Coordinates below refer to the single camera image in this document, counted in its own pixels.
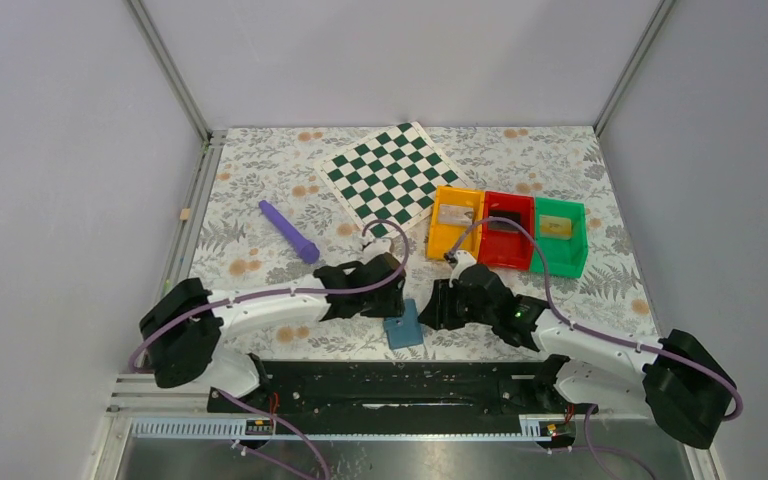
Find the blue leather card holder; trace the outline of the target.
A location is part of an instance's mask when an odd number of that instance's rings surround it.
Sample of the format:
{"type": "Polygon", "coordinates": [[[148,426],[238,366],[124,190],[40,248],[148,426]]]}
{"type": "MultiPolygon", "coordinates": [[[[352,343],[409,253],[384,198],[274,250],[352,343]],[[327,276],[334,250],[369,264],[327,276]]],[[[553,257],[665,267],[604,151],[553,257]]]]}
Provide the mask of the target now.
{"type": "Polygon", "coordinates": [[[418,321],[418,310],[414,299],[404,301],[404,313],[399,317],[388,317],[382,322],[388,347],[399,350],[424,343],[422,325],[418,321]]]}

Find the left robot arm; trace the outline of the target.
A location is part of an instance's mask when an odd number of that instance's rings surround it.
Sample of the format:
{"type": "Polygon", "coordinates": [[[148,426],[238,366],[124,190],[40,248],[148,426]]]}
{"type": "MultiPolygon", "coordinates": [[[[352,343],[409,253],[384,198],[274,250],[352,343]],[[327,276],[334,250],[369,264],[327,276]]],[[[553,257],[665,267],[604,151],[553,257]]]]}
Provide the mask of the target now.
{"type": "Polygon", "coordinates": [[[139,322],[137,353],[160,389],[196,384],[244,397],[265,384],[252,354],[226,342],[274,326],[394,317],[404,311],[405,266],[388,253],[324,266],[285,284],[211,291],[198,278],[174,286],[139,322]]]}

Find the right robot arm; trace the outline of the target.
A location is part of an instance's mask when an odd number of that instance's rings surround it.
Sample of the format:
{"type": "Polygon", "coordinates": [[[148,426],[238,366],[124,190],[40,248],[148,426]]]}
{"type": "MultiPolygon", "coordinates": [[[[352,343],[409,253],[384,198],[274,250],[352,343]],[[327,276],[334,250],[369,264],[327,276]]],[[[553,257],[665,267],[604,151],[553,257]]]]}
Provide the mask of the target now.
{"type": "Polygon", "coordinates": [[[548,301],[513,293],[484,265],[436,280],[419,321],[434,330],[488,325],[505,343],[536,353],[536,381],[564,400],[645,415],[693,448],[712,445],[737,403],[734,380],[692,334],[636,340],[566,323],[548,301]]]}

